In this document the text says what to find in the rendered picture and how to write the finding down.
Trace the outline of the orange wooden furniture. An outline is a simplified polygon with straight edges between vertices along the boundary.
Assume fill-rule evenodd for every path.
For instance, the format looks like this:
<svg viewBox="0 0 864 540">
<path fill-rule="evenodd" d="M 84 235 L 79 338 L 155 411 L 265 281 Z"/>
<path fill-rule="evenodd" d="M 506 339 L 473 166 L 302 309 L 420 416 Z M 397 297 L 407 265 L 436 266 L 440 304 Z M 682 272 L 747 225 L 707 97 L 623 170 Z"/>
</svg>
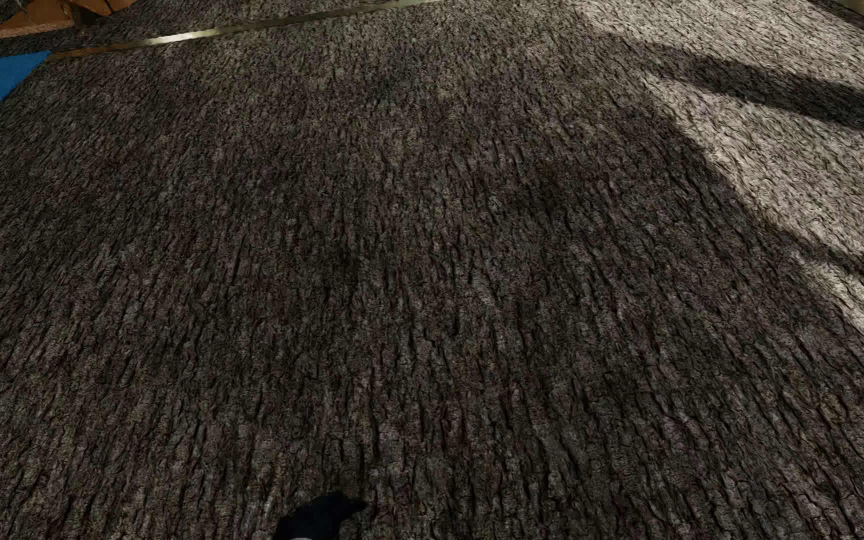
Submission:
<svg viewBox="0 0 864 540">
<path fill-rule="evenodd" d="M 85 28 L 138 0 L 0 0 L 0 40 Z"/>
</svg>

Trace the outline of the black robot foot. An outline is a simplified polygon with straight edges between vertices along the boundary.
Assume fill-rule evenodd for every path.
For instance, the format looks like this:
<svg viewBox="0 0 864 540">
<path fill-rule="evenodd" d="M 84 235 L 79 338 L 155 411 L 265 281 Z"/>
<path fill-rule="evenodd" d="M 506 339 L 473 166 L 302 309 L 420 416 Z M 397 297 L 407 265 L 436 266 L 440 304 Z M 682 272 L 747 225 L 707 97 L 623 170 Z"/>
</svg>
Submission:
<svg viewBox="0 0 864 540">
<path fill-rule="evenodd" d="M 359 497 L 338 490 L 328 492 L 280 518 L 271 540 L 338 540 L 342 523 L 367 507 Z"/>
</svg>

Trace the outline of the gold floor trim strip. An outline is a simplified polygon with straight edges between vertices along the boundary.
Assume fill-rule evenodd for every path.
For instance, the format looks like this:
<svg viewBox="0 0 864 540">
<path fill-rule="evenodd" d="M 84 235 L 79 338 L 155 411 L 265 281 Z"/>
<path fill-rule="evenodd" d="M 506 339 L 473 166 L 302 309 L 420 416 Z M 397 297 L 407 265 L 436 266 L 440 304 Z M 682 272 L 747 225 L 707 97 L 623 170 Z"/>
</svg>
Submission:
<svg viewBox="0 0 864 540">
<path fill-rule="evenodd" d="M 363 4 L 356 6 L 343 6 L 330 10 L 316 11 L 312 13 L 289 15 L 279 18 L 263 19 L 255 22 L 227 25 L 206 30 L 192 30 L 180 33 L 162 35 L 158 37 L 143 38 L 128 42 L 113 43 L 106 45 L 95 45 L 74 50 L 50 53 L 44 62 L 56 63 L 68 59 L 78 59 L 93 55 L 109 54 L 116 52 L 131 51 L 140 48 L 148 48 L 174 43 L 185 43 L 199 40 L 215 39 L 224 36 L 242 34 L 247 32 L 277 29 L 289 26 L 306 24 L 329 19 L 343 19 L 356 16 L 376 14 L 385 11 L 395 11 L 418 6 L 426 6 L 448 2 L 449 0 L 388 0 L 376 4 Z"/>
</svg>

